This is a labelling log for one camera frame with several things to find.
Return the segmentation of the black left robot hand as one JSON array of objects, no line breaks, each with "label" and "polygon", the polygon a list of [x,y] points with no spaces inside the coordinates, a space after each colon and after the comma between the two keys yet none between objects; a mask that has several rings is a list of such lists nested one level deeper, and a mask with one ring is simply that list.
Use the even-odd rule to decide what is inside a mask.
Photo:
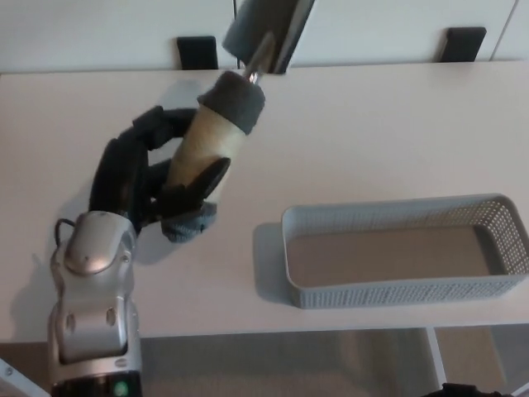
[{"label": "black left robot hand", "polygon": [[209,228],[217,205],[206,198],[227,175],[231,160],[216,158],[191,181],[173,186],[168,185],[171,161],[150,165],[148,160],[149,152],[184,138],[196,112],[155,106],[111,139],[94,175],[88,209],[121,215],[137,232],[158,222],[172,242],[188,242]]}]

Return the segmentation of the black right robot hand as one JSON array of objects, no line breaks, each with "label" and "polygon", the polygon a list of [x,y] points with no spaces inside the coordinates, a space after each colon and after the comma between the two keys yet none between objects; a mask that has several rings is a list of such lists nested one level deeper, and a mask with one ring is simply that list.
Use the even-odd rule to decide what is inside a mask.
[{"label": "black right robot hand", "polygon": [[475,385],[462,385],[445,383],[439,390],[431,392],[424,397],[502,397],[497,391],[485,393]]}]

